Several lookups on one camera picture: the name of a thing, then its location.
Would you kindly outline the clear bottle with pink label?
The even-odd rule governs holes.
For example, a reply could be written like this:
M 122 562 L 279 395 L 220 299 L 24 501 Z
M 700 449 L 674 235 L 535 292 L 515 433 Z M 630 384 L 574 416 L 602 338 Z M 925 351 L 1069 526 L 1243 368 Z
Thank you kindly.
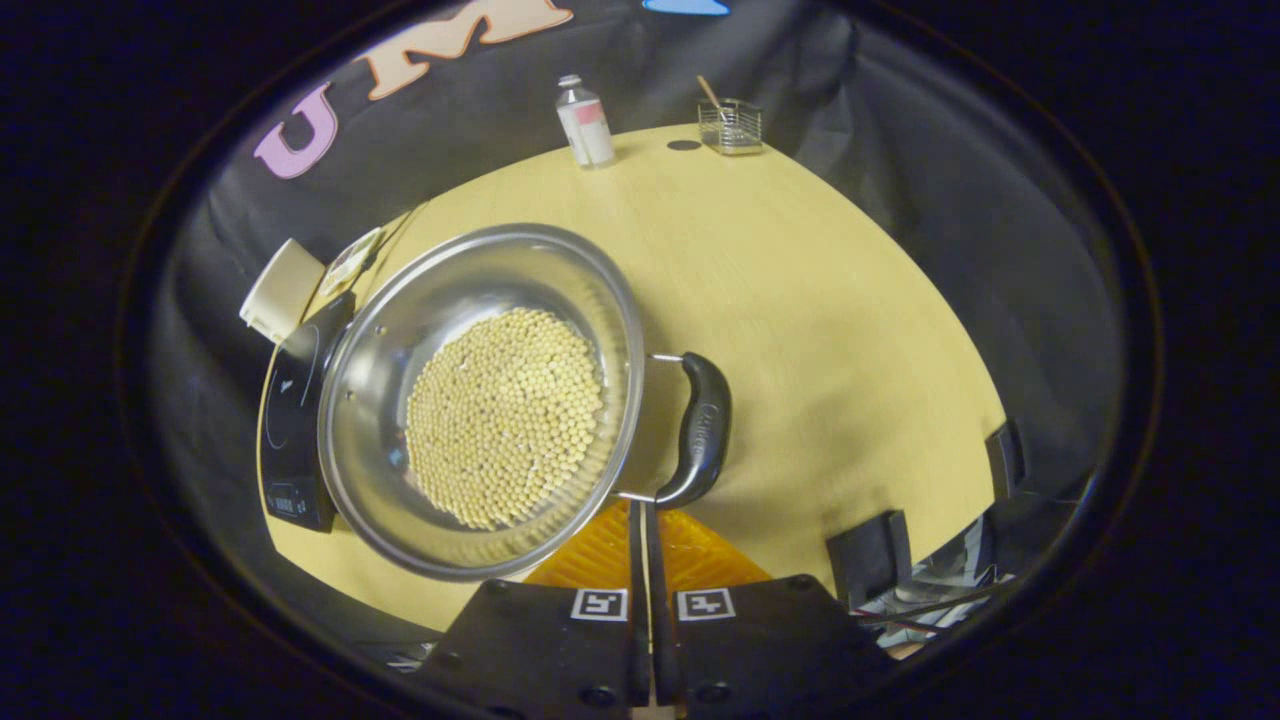
M 576 164 L 584 169 L 611 165 L 616 151 L 602 100 L 576 74 L 558 79 L 556 111 Z

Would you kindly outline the black table clamp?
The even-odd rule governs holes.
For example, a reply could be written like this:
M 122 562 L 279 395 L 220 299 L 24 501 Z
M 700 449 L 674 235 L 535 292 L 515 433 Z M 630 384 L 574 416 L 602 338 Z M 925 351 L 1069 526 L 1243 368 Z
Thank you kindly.
M 1027 459 L 1018 424 L 1010 419 L 984 442 L 992 475 L 995 501 L 1018 495 L 1027 479 Z
M 840 601 L 854 610 L 897 588 L 913 575 L 904 510 L 882 512 L 826 539 Z

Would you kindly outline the white divided dish with beans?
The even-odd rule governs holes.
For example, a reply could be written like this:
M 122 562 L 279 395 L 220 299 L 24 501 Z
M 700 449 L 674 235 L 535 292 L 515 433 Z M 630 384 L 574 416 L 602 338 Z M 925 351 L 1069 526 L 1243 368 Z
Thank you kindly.
M 317 293 L 321 297 L 330 296 L 352 281 L 384 234 L 381 227 L 375 227 L 348 245 L 325 270 Z

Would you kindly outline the white toaster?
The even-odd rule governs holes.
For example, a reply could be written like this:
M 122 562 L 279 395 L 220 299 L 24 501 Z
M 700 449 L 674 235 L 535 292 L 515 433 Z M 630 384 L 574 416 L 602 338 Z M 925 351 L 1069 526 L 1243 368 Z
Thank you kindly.
M 325 275 L 326 266 L 296 240 L 287 240 L 253 282 L 239 307 L 241 320 L 274 345 L 292 334 Z

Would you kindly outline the steel pot with black handles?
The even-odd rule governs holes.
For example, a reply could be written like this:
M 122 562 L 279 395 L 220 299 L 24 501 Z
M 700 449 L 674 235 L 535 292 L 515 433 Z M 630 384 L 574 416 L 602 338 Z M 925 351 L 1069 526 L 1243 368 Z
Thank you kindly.
M 700 354 L 649 351 L 625 274 L 581 234 L 471 231 L 358 304 L 317 396 L 316 473 L 346 525 L 396 566 L 439 582 L 511 577 L 622 497 L 653 363 L 675 364 L 689 398 L 676 469 L 640 501 L 680 509 L 724 465 L 724 373 Z

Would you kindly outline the black induction cooktop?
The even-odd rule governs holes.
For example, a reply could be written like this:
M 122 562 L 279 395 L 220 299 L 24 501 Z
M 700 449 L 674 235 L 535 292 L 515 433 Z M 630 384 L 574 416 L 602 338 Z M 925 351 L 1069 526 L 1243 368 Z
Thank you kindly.
M 355 315 L 355 296 L 337 295 L 278 347 L 268 375 L 260 486 L 266 514 L 329 533 L 337 514 L 320 470 L 317 409 L 326 369 Z

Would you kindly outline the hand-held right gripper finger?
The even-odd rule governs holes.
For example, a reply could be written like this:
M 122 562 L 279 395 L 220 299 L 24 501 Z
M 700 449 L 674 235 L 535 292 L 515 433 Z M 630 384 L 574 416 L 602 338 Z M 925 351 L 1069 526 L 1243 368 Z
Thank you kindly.
M 490 720 L 630 720 L 650 689 L 636 534 L 613 503 L 527 580 L 480 584 L 422 682 Z
M 685 720 L 852 720 L 896 669 L 812 575 L 669 591 L 648 512 L 652 670 Z

